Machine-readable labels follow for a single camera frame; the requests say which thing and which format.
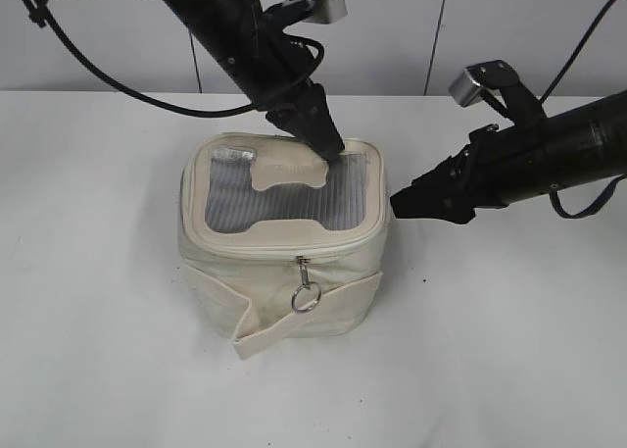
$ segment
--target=robotic arm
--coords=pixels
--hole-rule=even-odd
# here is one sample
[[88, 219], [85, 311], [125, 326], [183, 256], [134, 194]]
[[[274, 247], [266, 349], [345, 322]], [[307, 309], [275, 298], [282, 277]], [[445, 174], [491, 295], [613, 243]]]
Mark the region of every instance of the robotic arm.
[[[503, 105], [492, 91], [500, 91]], [[597, 213], [627, 175], [627, 91], [547, 118], [540, 100], [505, 61], [470, 66], [451, 86], [462, 107], [481, 100], [510, 119], [470, 133], [470, 143], [392, 197], [397, 218], [467, 224], [475, 208], [505, 208], [549, 194], [557, 213], [581, 219]], [[569, 215], [557, 193], [620, 175], [586, 211]]]
[[286, 0], [265, 12], [259, 0], [163, 1], [268, 121], [327, 161], [344, 150], [324, 89], [304, 76], [315, 62], [306, 38], [283, 32], [300, 21], [333, 23], [346, 15], [344, 0]]

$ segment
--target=bag top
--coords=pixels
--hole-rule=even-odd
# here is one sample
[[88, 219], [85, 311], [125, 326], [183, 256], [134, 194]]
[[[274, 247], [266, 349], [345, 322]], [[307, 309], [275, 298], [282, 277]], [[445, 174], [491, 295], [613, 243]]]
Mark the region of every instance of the bag top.
[[181, 211], [188, 237], [217, 254], [351, 246], [385, 224], [383, 161], [356, 140], [327, 164], [294, 138], [224, 134], [192, 157]]

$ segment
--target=metal ring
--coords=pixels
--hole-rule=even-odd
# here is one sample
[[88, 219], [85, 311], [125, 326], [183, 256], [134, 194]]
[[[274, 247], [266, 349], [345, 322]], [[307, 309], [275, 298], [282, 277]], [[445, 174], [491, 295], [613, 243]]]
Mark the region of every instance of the metal ring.
[[[296, 300], [298, 295], [301, 294], [301, 291], [307, 289], [308, 291], [312, 289], [312, 286], [317, 287], [317, 296], [313, 300], [313, 302], [307, 308], [299, 308], [296, 306]], [[296, 290], [294, 294], [292, 294], [292, 309], [296, 314], [304, 314], [309, 313], [315, 309], [315, 307], [320, 303], [320, 299], [322, 298], [322, 287], [317, 284], [315, 281], [311, 281], [307, 284], [301, 284]]]

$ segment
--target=cream canvas bag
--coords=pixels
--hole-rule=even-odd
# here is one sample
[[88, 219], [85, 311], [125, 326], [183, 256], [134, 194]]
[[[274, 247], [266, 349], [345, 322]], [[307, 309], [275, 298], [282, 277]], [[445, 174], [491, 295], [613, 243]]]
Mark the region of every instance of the cream canvas bag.
[[179, 249], [211, 322], [246, 359], [284, 337], [357, 326], [389, 218], [371, 144], [349, 140], [327, 164], [293, 138], [229, 133], [185, 168]]

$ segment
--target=white table surface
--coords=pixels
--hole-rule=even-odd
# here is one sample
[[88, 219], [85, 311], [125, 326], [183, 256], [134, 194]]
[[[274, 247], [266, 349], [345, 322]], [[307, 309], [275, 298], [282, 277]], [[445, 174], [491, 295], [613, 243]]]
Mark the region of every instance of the white table surface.
[[[345, 137], [380, 147], [391, 191], [499, 119], [446, 98], [329, 104]], [[0, 446], [627, 444], [627, 189], [581, 222], [546, 198], [467, 226], [393, 222], [360, 327], [241, 362], [176, 248], [180, 172], [229, 130], [276, 132], [260, 114], [195, 120], [120, 94], [0, 93]]]

